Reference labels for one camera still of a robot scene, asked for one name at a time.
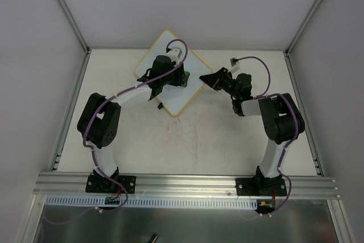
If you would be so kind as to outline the green whiteboard eraser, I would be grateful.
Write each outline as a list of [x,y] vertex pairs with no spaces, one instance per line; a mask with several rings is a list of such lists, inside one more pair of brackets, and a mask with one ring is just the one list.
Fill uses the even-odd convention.
[[185,71],[181,82],[181,86],[183,88],[187,87],[189,76],[190,73],[188,71]]

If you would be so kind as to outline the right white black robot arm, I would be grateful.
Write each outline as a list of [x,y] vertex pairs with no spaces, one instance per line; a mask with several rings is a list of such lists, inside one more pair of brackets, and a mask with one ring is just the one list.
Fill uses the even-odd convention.
[[251,95],[251,75],[240,73],[236,78],[226,69],[200,76],[210,88],[230,95],[233,111],[240,117],[260,116],[268,138],[263,160],[250,179],[237,179],[239,196],[286,196],[281,165],[288,146],[305,130],[305,123],[289,93],[264,98]]

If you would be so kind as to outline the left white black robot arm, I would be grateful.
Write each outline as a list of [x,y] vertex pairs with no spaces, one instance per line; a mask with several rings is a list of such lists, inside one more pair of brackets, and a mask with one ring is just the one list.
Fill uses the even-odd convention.
[[83,145],[92,151],[94,169],[101,176],[99,185],[105,191],[112,192],[119,185],[118,167],[110,144],[117,134],[121,110],[154,99],[166,85],[186,86],[188,75],[184,70],[184,60],[171,54],[158,55],[152,67],[137,79],[139,84],[136,86],[110,98],[99,93],[93,93],[88,98],[77,130],[82,135]]

